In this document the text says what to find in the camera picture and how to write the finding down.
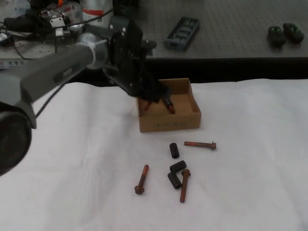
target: gray metal table surface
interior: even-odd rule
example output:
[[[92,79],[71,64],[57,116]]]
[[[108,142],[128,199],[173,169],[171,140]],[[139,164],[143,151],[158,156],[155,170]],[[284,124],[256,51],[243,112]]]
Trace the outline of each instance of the gray metal table surface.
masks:
[[[14,13],[13,0],[1,9],[0,19]],[[200,28],[186,51],[169,51],[163,41],[182,16],[200,19]],[[282,27],[283,23],[294,23],[308,34],[306,0],[140,0],[135,20],[145,39],[157,41],[151,58],[308,57],[307,38],[300,45],[287,42],[280,50],[271,48],[267,41],[268,27]],[[54,51],[53,44],[37,42],[19,42],[17,48],[29,58]],[[0,52],[0,61],[5,59],[20,57],[10,48]]]

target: cable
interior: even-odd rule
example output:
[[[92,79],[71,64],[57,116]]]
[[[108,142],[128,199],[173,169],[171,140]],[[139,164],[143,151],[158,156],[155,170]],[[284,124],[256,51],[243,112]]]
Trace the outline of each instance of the cable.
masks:
[[[64,15],[63,13],[61,13],[60,11],[57,11],[57,10],[48,10],[48,11],[57,12],[57,13],[59,13],[63,18],[65,17],[65,15]]]
[[[106,11],[106,13],[103,13],[102,15],[100,16],[97,16],[95,18],[91,18],[89,20],[86,20],[86,21],[83,21],[83,22],[79,22],[79,23],[71,23],[71,24],[68,24],[68,25],[65,25],[65,26],[57,26],[57,27],[54,27],[54,29],[58,29],[58,28],[67,28],[67,27],[70,27],[70,26],[76,26],[76,25],[79,25],[79,24],[85,24],[85,23],[90,23],[90,22],[93,22],[95,20],[98,20],[100,18],[103,18],[104,16],[106,16],[107,14],[111,13],[114,9],[110,9],[108,11]]]
[[[29,58],[23,57],[22,54],[21,54],[21,53],[18,51],[18,49],[16,48],[15,42],[14,42],[14,41],[12,42],[12,44],[13,44],[13,47],[14,47],[15,51],[17,52],[17,54],[18,54],[22,59],[24,59],[24,60],[35,60],[35,59],[29,59]]]
[[[43,104],[43,106],[39,109],[39,111],[36,113],[35,117],[38,118],[39,115],[43,112],[45,107],[48,105],[48,103],[53,99],[53,97],[65,86],[66,82],[63,83],[60,87],[58,87],[57,90],[54,91],[54,93],[46,100],[46,102]]]

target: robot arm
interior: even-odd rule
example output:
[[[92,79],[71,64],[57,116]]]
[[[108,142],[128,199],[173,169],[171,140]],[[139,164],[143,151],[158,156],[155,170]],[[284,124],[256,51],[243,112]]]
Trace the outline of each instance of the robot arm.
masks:
[[[0,175],[15,167],[36,128],[32,103],[85,68],[102,68],[128,95],[157,102],[168,88],[144,70],[155,42],[142,41],[133,21],[115,16],[110,29],[87,26],[74,47],[0,74]]]

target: white cloth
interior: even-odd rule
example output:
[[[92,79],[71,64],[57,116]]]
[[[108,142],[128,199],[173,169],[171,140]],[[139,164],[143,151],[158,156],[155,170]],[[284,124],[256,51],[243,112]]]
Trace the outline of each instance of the white cloth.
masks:
[[[120,88],[65,86],[38,118],[25,159],[0,177],[0,230],[307,231],[308,81],[192,89],[200,129],[140,133],[135,99]],[[167,178],[180,160],[192,174],[184,204]]]

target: cardboard box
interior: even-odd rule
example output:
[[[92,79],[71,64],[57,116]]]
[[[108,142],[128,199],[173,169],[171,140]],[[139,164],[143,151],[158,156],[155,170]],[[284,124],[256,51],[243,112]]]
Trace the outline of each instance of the cardboard box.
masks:
[[[160,80],[172,90],[171,101],[175,114],[171,114],[162,100],[153,103],[145,111],[147,101],[137,99],[140,132],[173,131],[199,128],[201,111],[193,97],[191,83],[188,78]]]

